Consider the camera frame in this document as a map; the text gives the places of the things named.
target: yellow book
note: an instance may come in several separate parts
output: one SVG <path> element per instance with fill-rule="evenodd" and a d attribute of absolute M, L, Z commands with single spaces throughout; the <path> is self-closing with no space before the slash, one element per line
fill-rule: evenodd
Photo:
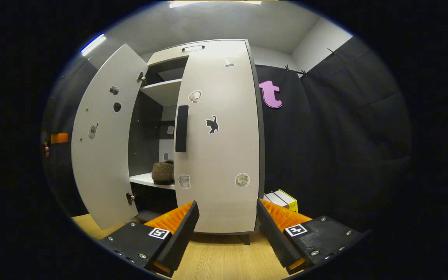
<path fill-rule="evenodd" d="M 288 204 L 288 209 L 298 213 L 298 204 L 295 198 L 285 193 L 285 191 L 281 189 L 275 191 L 274 194 L 276 194 L 279 198 L 281 198 L 281 200 L 283 200 L 286 204 Z"/>

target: cabinet leg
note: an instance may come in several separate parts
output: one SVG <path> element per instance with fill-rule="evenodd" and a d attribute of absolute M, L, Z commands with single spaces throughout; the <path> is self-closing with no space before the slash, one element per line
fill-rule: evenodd
<path fill-rule="evenodd" d="M 238 237 L 245 245 L 250 245 L 250 234 L 240 234 Z"/>

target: wooden floor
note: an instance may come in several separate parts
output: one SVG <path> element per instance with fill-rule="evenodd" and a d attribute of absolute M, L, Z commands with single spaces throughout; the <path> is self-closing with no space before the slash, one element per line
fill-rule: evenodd
<path fill-rule="evenodd" d="M 101 239 L 124 225 L 102 230 L 91 215 L 73 217 L 90 236 Z M 277 280 L 288 277 L 266 237 L 259 232 L 250 235 L 250 245 L 238 236 L 193 234 L 179 269 L 171 279 L 199 280 Z"/>

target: cabinet shelf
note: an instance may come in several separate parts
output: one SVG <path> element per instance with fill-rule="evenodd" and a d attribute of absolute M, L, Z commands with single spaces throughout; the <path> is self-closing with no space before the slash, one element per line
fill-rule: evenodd
<path fill-rule="evenodd" d="M 137 184 L 142 184 L 146 186 L 156 187 L 156 188 L 162 188 L 162 189 L 170 189 L 175 190 L 176 185 L 174 183 L 170 185 L 157 185 L 153 183 L 153 179 L 151 178 L 151 172 L 145 173 L 145 174 L 139 174 L 136 176 L 129 177 L 129 181 Z"/>
<path fill-rule="evenodd" d="M 177 79 L 147 85 L 141 87 L 141 91 L 162 106 L 177 105 L 182 80 Z"/>

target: cat sticker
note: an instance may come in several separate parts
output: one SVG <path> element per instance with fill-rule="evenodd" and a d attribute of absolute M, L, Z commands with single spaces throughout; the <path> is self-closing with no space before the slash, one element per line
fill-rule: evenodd
<path fill-rule="evenodd" d="M 216 131 L 219 131 L 219 125 L 217 124 L 217 117 L 215 115 L 213 115 L 212 117 L 213 121 L 211 119 L 206 119 L 206 126 L 211 128 L 208 134 L 212 134 L 215 133 Z"/>

